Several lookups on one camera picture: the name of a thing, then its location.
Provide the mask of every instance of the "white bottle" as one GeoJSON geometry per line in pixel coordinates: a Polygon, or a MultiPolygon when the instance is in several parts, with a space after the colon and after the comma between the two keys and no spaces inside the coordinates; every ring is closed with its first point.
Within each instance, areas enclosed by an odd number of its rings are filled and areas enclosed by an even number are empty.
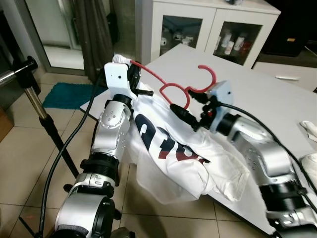
{"type": "Polygon", "coordinates": [[[224,53],[226,55],[229,55],[231,53],[233,45],[234,45],[234,42],[229,41],[228,46],[227,46],[226,50],[224,51],[224,53]]]}
{"type": "Polygon", "coordinates": [[[215,51],[218,49],[220,40],[221,40],[221,36],[218,37],[217,44],[216,44],[216,47],[214,49],[215,51]]]}
{"type": "Polygon", "coordinates": [[[228,46],[228,43],[231,39],[232,34],[230,33],[230,31],[226,32],[226,34],[223,37],[222,43],[221,43],[221,47],[226,48],[228,46]]]}
{"type": "Polygon", "coordinates": [[[237,39],[237,41],[236,41],[236,43],[234,44],[234,47],[233,47],[233,49],[234,49],[235,51],[240,50],[240,48],[243,46],[244,39],[245,39],[245,37],[244,37],[243,34],[241,34],[241,35],[238,37],[238,39],[237,39]]]}

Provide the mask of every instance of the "white cloth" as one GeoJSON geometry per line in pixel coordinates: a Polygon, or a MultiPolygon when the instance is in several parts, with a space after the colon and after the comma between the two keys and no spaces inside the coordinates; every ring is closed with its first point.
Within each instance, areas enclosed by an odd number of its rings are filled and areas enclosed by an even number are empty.
{"type": "Polygon", "coordinates": [[[308,138],[317,142],[317,126],[308,120],[302,121],[300,125],[306,129],[308,138]]]}
{"type": "Polygon", "coordinates": [[[317,187],[317,153],[305,156],[301,162],[314,186],[317,187]]]}
{"type": "Polygon", "coordinates": [[[209,131],[194,132],[156,94],[140,95],[133,117],[127,151],[139,185],[159,202],[197,200],[210,191],[240,200],[250,172],[209,131]]]}

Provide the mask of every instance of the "gray curtain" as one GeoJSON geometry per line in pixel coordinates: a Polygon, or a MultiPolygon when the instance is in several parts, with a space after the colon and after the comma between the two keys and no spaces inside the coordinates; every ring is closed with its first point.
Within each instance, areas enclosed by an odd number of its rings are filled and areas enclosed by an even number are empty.
{"type": "Polygon", "coordinates": [[[99,70],[112,61],[113,47],[102,0],[74,0],[85,74],[95,83],[99,70]]]}

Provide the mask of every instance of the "beige floor tile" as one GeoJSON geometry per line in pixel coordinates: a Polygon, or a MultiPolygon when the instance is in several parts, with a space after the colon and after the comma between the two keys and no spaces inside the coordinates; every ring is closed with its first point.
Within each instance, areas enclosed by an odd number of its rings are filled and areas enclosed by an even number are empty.
{"type": "Polygon", "coordinates": [[[136,181],[136,166],[131,165],[123,212],[158,216],[215,219],[213,201],[201,196],[197,201],[163,205],[157,202],[136,181]]]}
{"type": "Polygon", "coordinates": [[[75,83],[75,84],[90,84],[88,77],[60,73],[46,73],[44,74],[39,83],[41,84],[57,84],[57,83],[75,83]]]}
{"type": "Polygon", "coordinates": [[[44,129],[14,127],[0,143],[0,203],[24,205],[54,149],[44,129]]]}
{"type": "Polygon", "coordinates": [[[220,238],[265,238],[260,232],[243,222],[218,221],[220,238]]]}
{"type": "MultiPolygon", "coordinates": [[[[78,126],[83,115],[84,113],[81,110],[75,110],[74,115],[71,117],[65,130],[73,131],[78,126]]],[[[83,126],[80,128],[79,131],[93,132],[95,125],[96,125],[96,121],[92,119],[90,116],[87,116],[85,123],[83,124],[83,126]]]]}
{"type": "Polygon", "coordinates": [[[0,204],[0,237],[9,237],[23,206],[0,204]]]}
{"type": "MultiPolygon", "coordinates": [[[[62,139],[65,141],[70,134],[71,131],[66,131],[63,134],[62,139]]],[[[68,152],[74,160],[74,163],[77,166],[79,172],[82,172],[82,169],[79,168],[81,161],[84,159],[88,159],[89,157],[91,139],[92,133],[78,132],[68,146],[68,152]]],[[[44,184],[57,154],[58,150],[55,149],[26,203],[28,206],[41,206],[44,184]]],[[[115,188],[113,200],[115,202],[116,208],[122,210],[129,165],[121,164],[120,169],[121,182],[120,186],[115,188]]],[[[66,183],[73,184],[74,182],[75,178],[69,171],[65,161],[61,158],[50,184],[47,207],[59,208],[67,196],[67,193],[63,190],[63,186],[66,183]]]]}
{"type": "MultiPolygon", "coordinates": [[[[40,100],[43,102],[53,85],[42,84],[40,100]]],[[[58,130],[64,130],[75,110],[46,108],[47,113],[53,118],[58,130]]],[[[15,126],[43,128],[39,116],[35,112],[31,102],[25,94],[19,97],[6,111],[15,126]]]]}
{"type": "Polygon", "coordinates": [[[214,208],[216,211],[216,218],[217,220],[223,221],[240,221],[235,215],[231,214],[230,212],[226,211],[224,208],[219,206],[218,204],[214,204],[214,208]]]}
{"type": "MultiPolygon", "coordinates": [[[[23,220],[29,225],[29,227],[37,232],[39,229],[40,222],[40,208],[36,207],[24,207],[21,213],[23,220]]],[[[58,214],[58,209],[47,209],[45,214],[45,225],[44,225],[44,236],[51,231],[54,227],[56,216],[58,214]]],[[[30,233],[22,225],[21,221],[18,220],[15,224],[10,238],[32,238],[30,233]]]]}
{"type": "Polygon", "coordinates": [[[219,238],[215,220],[123,214],[120,226],[137,238],[219,238]]]}

